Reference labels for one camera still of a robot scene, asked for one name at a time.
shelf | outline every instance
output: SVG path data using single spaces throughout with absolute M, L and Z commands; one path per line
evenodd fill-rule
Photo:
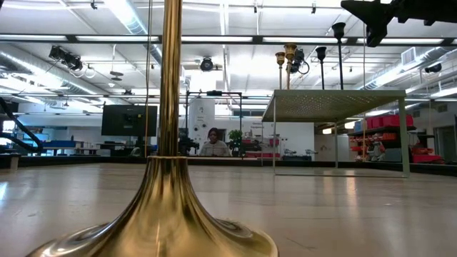
M 408 131 L 416 130 L 416 127 L 409 126 L 409 127 L 407 127 L 407 130 Z M 389 127 L 368 129 L 368 130 L 365 130 L 365 135 L 373 135 L 375 133 L 380 133 L 380 132 L 398 132 L 398 133 L 400 133 L 400 127 L 399 126 L 389 126 Z M 348 136 L 363 136 L 363 131 L 348 133 Z
M 404 99 L 403 90 L 275 90 L 263 122 L 337 122 Z

ceiling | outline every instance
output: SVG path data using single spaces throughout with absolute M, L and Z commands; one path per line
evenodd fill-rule
M 148 1 L 130 0 L 138 17 L 147 24 Z M 311 6 L 316 2 L 317 10 L 311 14 Z M 339 7 L 337 0 L 184 0 L 182 17 L 183 35 L 280 35 L 280 36 L 333 36 L 330 30 L 336 22 L 346 23 L 346 35 L 363 38 L 363 24 L 355 16 Z M 5 0 L 0 11 L 0 34 L 103 34 L 125 35 L 129 30 L 120 22 L 114 12 L 103 1 L 96 1 L 98 7 L 90 7 L 91 0 Z M 164 1 L 154 0 L 152 9 L 152 34 L 161 34 L 164 20 Z M 394 19 L 388 26 L 388 36 L 400 37 L 455 37 L 455 24 L 435 23 L 425 27 L 422 21 L 409 20 L 399 24 Z M 48 64 L 54 64 L 48 55 L 53 44 L 48 43 L 2 43 L 21 49 L 29 56 L 38 57 Z M 114 55 L 112 44 L 59 44 L 81 60 L 90 65 L 96 73 L 93 78 L 81 76 L 84 83 L 94 86 L 98 94 L 121 94 L 126 89 L 133 89 L 136 94 L 144 94 L 146 87 L 147 50 L 141 44 L 117 44 Z M 310 72 L 304 76 L 294 74 L 291 77 L 292 89 L 320 89 L 321 70 L 314 49 L 316 46 L 300 46 L 310 66 Z M 219 44 L 184 44 L 181 60 L 185 74 L 192 79 L 201 72 L 197 69 L 198 61 L 211 57 L 220 67 L 224 66 L 224 48 Z M 343 82 L 345 89 L 355 89 L 364 78 L 369 80 L 376 72 L 396 63 L 401 53 L 408 46 L 380 46 L 364 48 L 363 46 L 345 46 L 343 53 Z M 266 95 L 278 89 L 278 65 L 275 53 L 283 51 L 278 45 L 226 45 L 227 71 L 230 76 L 229 89 L 244 94 Z M 17 56 L 28 61 L 27 56 Z M 447 59 L 446 68 L 453 71 L 453 59 Z M 56 68 L 68 71 L 64 65 Z M 122 81 L 112 81 L 110 71 L 124 74 Z M 221 75 L 214 84 L 216 89 L 224 90 Z M 151 70 L 150 87 L 157 89 L 160 84 L 160 67 L 155 64 Z M 327 89 L 339 89 L 338 47 L 329 46 L 324 63 L 324 78 Z M 423 79 L 432 79 L 424 75 Z M 411 85 L 409 79 L 418 82 L 418 71 L 412 71 L 395 83 L 383 86 L 392 89 L 405 89 Z M 199 86 L 191 82 L 191 89 Z M 130 101 L 137 103 L 143 100 Z

person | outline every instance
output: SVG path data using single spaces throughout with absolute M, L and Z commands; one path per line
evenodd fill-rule
M 208 132 L 209 142 L 201 148 L 201 156 L 230 156 L 227 145 L 218 139 L 218 129 L 212 128 Z

brass pole base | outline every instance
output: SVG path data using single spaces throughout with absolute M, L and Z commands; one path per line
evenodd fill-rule
M 138 193 L 113 222 L 49 241 L 28 256 L 277 257 L 262 231 L 209 215 L 192 189 L 185 157 L 148 157 Z

